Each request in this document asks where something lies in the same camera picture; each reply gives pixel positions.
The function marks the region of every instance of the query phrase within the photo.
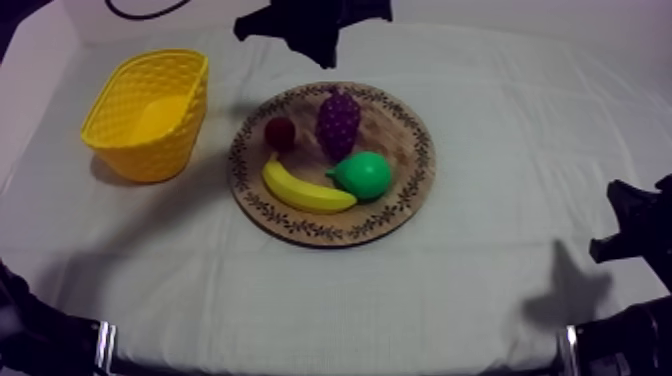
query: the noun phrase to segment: white wall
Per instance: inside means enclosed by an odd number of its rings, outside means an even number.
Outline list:
[[[129,22],[103,0],[61,0],[84,41],[100,43],[167,29],[231,25],[268,0],[194,0],[164,18]],[[392,0],[397,22],[449,23],[603,46],[645,60],[672,61],[672,0]],[[173,0],[115,0],[128,12]]]
[[[24,20],[0,66],[0,188],[80,48],[77,31],[60,2],[52,2]]]

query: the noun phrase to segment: plastic fruit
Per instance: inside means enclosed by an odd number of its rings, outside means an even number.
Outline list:
[[[331,214],[357,203],[355,196],[337,189],[323,187],[292,176],[273,153],[262,170],[268,189],[285,204],[298,210]]]
[[[330,91],[331,97],[320,106],[315,136],[324,153],[338,162],[355,146],[362,111],[350,94],[341,94],[335,87]]]
[[[370,151],[357,153],[344,160],[327,171],[327,176],[359,200],[379,198],[392,181],[392,171],[385,158]]]
[[[273,118],[264,128],[266,143],[279,152],[292,150],[294,137],[296,137],[296,127],[288,118]]]

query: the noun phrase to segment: purple grapes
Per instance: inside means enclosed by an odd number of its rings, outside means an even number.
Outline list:
[[[337,88],[330,92],[331,97],[320,106],[315,135],[324,153],[333,161],[339,162],[355,146],[362,111],[350,94],[341,94]]]

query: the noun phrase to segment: decorative plate border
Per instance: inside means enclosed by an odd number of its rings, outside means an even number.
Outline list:
[[[386,205],[378,214],[372,214],[362,223],[352,225],[349,228],[325,227],[307,220],[297,221],[290,219],[286,213],[281,213],[275,208],[275,205],[265,202],[250,189],[247,162],[243,159],[243,154],[247,150],[246,142],[252,137],[252,127],[259,124],[260,120],[275,115],[296,99],[305,99],[309,96],[328,93],[334,86],[338,86],[355,98],[381,105],[382,108],[391,113],[397,120],[400,120],[405,128],[410,129],[415,138],[413,145],[416,154],[414,169],[404,187],[397,194],[396,204],[391,206]],[[291,235],[301,232],[308,237],[323,238],[330,242],[350,238],[355,241],[354,244],[345,246],[351,246],[359,244],[356,242],[357,240],[366,237],[377,227],[389,224],[398,214],[412,209],[414,199],[420,190],[420,184],[429,178],[428,169],[430,166],[434,166],[433,156],[432,140],[424,129],[424,126],[416,120],[416,116],[410,115],[399,104],[397,99],[391,98],[382,90],[368,85],[349,82],[309,84],[272,98],[262,104],[245,120],[242,129],[233,140],[229,153],[230,171],[233,177],[231,188],[242,195],[242,200],[245,204],[259,212],[266,221],[282,226],[287,231],[287,234]]]

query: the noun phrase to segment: toy banana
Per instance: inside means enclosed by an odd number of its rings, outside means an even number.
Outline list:
[[[332,214],[357,203],[355,196],[292,176],[273,153],[262,170],[268,189],[285,204],[309,213]]]

